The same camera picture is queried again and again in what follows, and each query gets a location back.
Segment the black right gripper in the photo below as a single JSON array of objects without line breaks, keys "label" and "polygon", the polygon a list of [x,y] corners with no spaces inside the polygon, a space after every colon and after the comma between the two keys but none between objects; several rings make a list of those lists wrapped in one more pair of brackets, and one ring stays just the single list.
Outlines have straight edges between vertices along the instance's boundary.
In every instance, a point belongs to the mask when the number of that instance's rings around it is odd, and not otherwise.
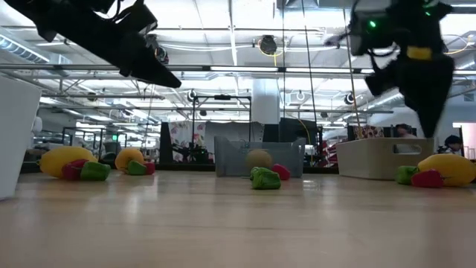
[{"label": "black right gripper", "polygon": [[[366,84],[373,95],[381,95],[398,87],[404,95],[405,105],[415,111],[424,137],[433,137],[445,108],[454,71],[454,60],[445,54],[436,16],[422,14],[415,17],[395,16],[390,36],[399,46],[395,60],[384,68],[373,64],[374,73],[366,77]],[[428,113],[428,134],[425,128],[425,105],[418,91],[426,85],[441,85],[431,96]]]}]

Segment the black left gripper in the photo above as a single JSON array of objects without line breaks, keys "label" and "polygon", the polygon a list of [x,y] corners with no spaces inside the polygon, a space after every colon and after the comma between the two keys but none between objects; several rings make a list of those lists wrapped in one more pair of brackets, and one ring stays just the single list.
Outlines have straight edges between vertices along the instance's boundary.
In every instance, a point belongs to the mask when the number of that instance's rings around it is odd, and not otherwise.
[{"label": "black left gripper", "polygon": [[157,35],[146,35],[147,6],[136,1],[113,20],[103,19],[84,1],[55,2],[55,31],[143,82],[179,88],[167,68],[167,51]]}]

